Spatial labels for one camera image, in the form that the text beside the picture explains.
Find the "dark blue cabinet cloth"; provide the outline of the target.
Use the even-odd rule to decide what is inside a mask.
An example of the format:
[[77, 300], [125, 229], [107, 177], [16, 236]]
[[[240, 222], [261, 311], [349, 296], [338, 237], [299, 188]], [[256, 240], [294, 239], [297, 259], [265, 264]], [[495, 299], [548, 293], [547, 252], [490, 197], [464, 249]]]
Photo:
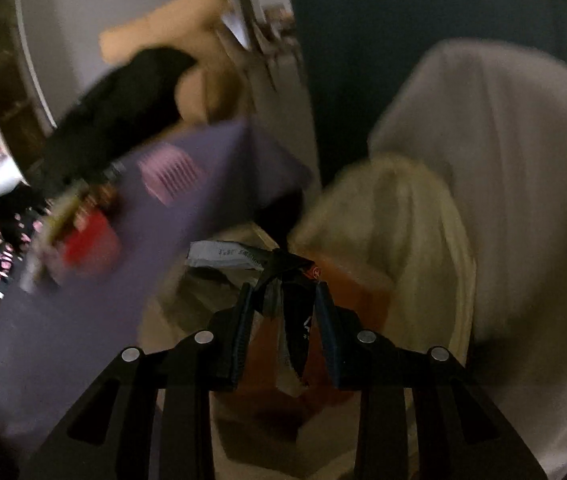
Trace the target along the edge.
[[567, 63], [567, 0], [291, 2], [323, 186], [367, 157], [369, 132], [434, 44], [506, 41]]

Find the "black cushion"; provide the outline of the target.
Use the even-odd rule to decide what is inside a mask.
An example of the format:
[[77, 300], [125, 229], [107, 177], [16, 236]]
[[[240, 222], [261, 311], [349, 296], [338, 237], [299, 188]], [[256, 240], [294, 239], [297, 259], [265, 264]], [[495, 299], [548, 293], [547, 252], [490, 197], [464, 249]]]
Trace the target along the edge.
[[61, 119], [30, 180], [42, 188], [62, 188], [105, 170], [176, 125], [181, 120], [176, 87], [195, 64], [187, 53], [159, 47], [111, 70]]

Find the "white sofa cover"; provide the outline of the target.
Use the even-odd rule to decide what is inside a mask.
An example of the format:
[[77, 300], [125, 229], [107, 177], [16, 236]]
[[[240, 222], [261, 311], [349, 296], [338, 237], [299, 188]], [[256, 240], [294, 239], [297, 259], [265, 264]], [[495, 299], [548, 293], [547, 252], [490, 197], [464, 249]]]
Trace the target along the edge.
[[567, 476], [567, 63], [449, 40], [369, 139], [448, 184], [477, 258], [468, 364], [549, 478]]

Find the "dark snack wrapper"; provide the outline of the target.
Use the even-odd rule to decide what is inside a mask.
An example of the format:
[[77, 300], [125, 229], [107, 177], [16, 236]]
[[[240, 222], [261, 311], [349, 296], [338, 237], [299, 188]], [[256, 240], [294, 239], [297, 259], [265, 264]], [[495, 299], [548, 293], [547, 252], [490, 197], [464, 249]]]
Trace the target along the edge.
[[255, 310], [281, 322], [281, 359], [299, 382], [308, 362], [320, 278], [319, 266], [314, 261], [277, 248], [265, 259], [256, 286]]

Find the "yellow tan pillow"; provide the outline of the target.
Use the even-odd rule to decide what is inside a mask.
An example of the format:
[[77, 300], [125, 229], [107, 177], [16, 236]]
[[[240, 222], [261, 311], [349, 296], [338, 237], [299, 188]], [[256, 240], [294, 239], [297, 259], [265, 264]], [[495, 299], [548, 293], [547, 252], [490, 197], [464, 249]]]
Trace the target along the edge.
[[105, 29], [101, 56], [110, 65], [146, 48], [171, 47], [195, 59], [172, 94], [181, 129], [210, 125], [254, 112], [248, 77], [232, 57], [243, 52], [222, 21], [230, 0], [172, 0], [137, 20]]

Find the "pink plastic basket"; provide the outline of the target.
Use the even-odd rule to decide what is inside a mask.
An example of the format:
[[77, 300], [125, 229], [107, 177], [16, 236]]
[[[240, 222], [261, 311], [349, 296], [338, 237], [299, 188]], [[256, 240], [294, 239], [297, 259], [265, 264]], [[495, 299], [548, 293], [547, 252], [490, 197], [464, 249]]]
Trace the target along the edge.
[[167, 143], [143, 155], [138, 167], [146, 192], [166, 206], [205, 180], [205, 171], [189, 153]]

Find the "red gold candy wrapper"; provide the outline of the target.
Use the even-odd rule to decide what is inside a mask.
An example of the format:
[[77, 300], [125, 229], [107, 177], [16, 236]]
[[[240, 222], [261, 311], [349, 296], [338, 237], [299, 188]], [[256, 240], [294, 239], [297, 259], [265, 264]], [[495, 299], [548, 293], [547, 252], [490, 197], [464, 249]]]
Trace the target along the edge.
[[120, 252], [113, 223], [122, 208], [122, 197], [111, 182], [78, 181], [52, 203], [48, 216], [29, 248], [18, 284], [31, 294], [50, 278], [56, 284], [68, 274], [98, 273]]

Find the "beige trash bag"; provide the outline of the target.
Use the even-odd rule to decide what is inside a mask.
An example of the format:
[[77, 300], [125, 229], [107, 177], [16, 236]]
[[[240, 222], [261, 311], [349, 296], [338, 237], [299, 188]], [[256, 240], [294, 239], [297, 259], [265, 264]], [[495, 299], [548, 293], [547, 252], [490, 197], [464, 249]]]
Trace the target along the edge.
[[[335, 304], [368, 330], [418, 352], [468, 351], [475, 265], [457, 206], [425, 165], [390, 154], [347, 170], [293, 230]], [[195, 269], [180, 256], [146, 303], [143, 348], [163, 350], [230, 307], [260, 271]], [[279, 352], [281, 322], [256, 315], [239, 388], [210, 398], [219, 479], [346, 479], [354, 471], [361, 393], [334, 386], [318, 332], [299, 382]]]

